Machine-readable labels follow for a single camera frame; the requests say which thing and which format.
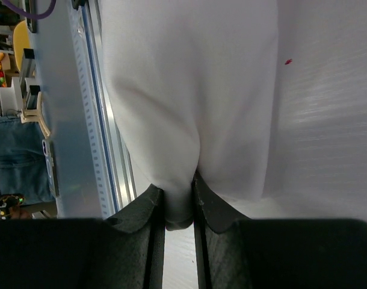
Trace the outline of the white t shirt robot print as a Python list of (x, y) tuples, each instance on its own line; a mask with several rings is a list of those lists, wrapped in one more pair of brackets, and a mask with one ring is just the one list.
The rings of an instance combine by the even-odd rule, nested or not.
[(164, 191), (170, 231), (193, 221), (191, 183), (264, 189), (278, 48), (276, 1), (103, 1), (103, 66), (125, 144)]

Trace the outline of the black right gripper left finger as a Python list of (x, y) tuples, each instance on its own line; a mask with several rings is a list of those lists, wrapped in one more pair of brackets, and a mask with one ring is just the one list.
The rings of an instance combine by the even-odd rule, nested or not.
[(161, 288), (163, 192), (102, 219), (0, 220), (0, 288)]

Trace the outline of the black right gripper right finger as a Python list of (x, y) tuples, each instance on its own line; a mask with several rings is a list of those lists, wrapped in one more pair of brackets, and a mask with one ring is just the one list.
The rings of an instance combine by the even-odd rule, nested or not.
[(367, 288), (367, 223), (251, 219), (192, 183), (200, 288)]

